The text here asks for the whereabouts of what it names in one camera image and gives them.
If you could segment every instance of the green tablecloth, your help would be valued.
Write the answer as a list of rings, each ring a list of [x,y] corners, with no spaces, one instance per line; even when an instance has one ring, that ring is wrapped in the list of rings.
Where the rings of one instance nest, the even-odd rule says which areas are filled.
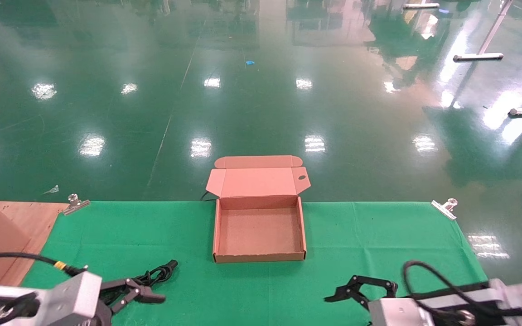
[[[456,284],[486,280],[455,221],[426,202],[308,202],[303,204],[307,259],[215,264],[214,202],[93,202],[58,217],[42,254],[89,265],[104,280],[134,277],[178,260],[174,276],[155,286],[162,305],[129,304],[116,326],[365,325],[354,301],[325,303],[354,274],[401,284],[410,259],[428,262]],[[417,291],[443,285],[412,269]],[[63,273],[35,263],[23,286],[50,288]],[[381,297],[381,289],[365,294]],[[405,295],[400,286],[398,295]]]

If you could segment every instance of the epoxy floor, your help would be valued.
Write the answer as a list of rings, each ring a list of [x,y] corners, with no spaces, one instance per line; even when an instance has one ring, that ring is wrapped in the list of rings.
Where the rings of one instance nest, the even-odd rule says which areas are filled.
[[[304,201],[456,198],[521,282],[522,4],[471,64],[502,0],[438,2],[0,0],[0,200],[198,200],[218,157],[293,154]]]

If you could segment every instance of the floor line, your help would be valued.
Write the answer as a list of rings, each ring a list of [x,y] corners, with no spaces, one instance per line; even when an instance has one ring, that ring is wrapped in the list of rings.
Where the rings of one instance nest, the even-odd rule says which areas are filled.
[[[197,41],[194,43],[193,53],[190,55],[190,60],[188,61],[187,69],[184,71],[183,81],[180,83],[179,91],[176,93],[177,96],[180,94],[180,91],[183,88],[184,80],[186,80],[187,74],[189,73],[190,64],[191,64],[191,62],[193,62],[194,52],[197,50],[198,42],[199,42],[200,39],[201,39],[201,33],[198,34]],[[145,193],[143,195],[143,198],[145,197],[146,192],[148,191],[148,189],[150,188],[150,186],[152,184],[152,180],[153,180],[153,177],[154,177],[154,170],[156,169],[156,165],[158,163],[158,157],[160,157],[160,152],[162,151],[162,146],[164,145],[164,138],[166,137],[166,133],[168,132],[168,127],[170,126],[170,121],[172,120],[172,115],[174,114],[174,110],[175,109],[176,109],[176,104],[172,107],[172,111],[170,112],[170,117],[168,117],[168,123],[166,124],[166,128],[164,129],[164,134],[162,135],[162,140],[160,142],[160,146],[158,147],[158,151],[156,153],[156,157],[154,158],[154,164],[153,164],[153,167],[152,167],[152,169],[150,171],[149,181],[146,184]]]
[[[164,138],[166,137],[166,132],[168,132],[168,126],[170,126],[170,120],[172,120],[172,113],[170,114],[170,117],[168,118],[168,123],[166,124],[166,128],[164,129],[164,135],[162,136],[162,140],[160,142],[160,147],[158,147],[158,151],[156,153],[156,158],[154,159],[153,168],[150,171],[150,178],[149,182],[146,184],[146,190],[151,186],[152,179],[154,177],[154,169],[156,169],[156,163],[158,163],[158,157],[160,156],[160,151],[162,150],[162,145],[164,144]]]

